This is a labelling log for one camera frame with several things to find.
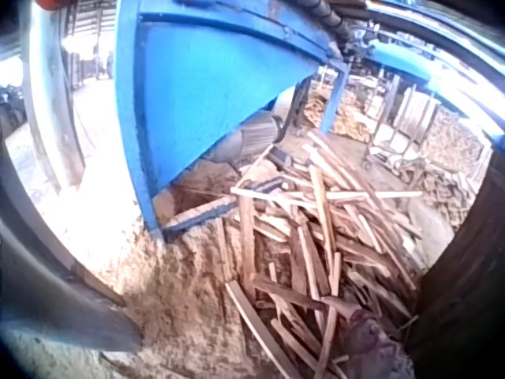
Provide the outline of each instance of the gray motor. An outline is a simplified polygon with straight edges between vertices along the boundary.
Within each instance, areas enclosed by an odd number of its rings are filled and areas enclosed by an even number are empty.
[[[215,163],[233,163],[259,154],[279,136],[282,119],[270,111],[257,111],[233,132],[221,138],[204,156]]]

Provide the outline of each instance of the black rubber hose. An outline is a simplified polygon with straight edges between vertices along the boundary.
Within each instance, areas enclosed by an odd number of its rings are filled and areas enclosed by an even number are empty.
[[[325,28],[334,32],[343,42],[353,38],[349,25],[331,9],[325,0],[296,0],[296,3],[320,20]]]

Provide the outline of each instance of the pile of wood scraps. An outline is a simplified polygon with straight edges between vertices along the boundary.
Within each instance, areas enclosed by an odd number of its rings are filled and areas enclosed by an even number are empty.
[[[423,191],[423,198],[457,231],[475,201],[478,188],[461,171],[424,161],[422,167],[409,165],[398,170],[401,180],[410,188]]]
[[[231,189],[238,198],[230,217],[240,223],[240,259],[229,256],[223,219],[216,230],[226,289],[282,375],[306,377],[308,370],[315,377],[343,378],[339,365],[346,352],[339,344],[345,321],[332,305],[336,298],[373,312],[394,339],[402,338],[414,317],[421,270],[414,252],[403,246],[421,231],[384,199],[421,193],[375,191],[326,137],[315,130],[309,137],[309,160],[279,167],[281,188],[248,188],[254,167],[268,159],[265,153]],[[289,264],[269,261],[257,269],[269,257],[258,257],[266,253],[255,248],[258,238],[282,246]]]
[[[304,115],[314,125],[319,127],[323,118],[324,108],[326,107],[326,94],[315,91],[309,97],[305,105]],[[337,117],[333,122],[332,132],[338,135],[348,136],[356,141],[368,143],[370,132],[365,124],[359,122],[355,117],[355,112],[360,112],[354,106],[354,94],[351,91],[345,91],[339,106]]]

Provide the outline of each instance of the person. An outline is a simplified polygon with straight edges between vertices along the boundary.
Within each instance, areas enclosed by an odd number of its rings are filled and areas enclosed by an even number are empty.
[[[341,367],[348,379],[415,378],[403,346],[386,335],[373,313],[338,298],[335,307],[347,323],[342,351],[349,360]]]

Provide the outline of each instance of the red object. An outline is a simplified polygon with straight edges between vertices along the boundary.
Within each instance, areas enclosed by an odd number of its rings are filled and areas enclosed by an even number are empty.
[[[45,10],[58,10],[67,6],[72,2],[72,0],[36,0],[37,4],[39,4]]]

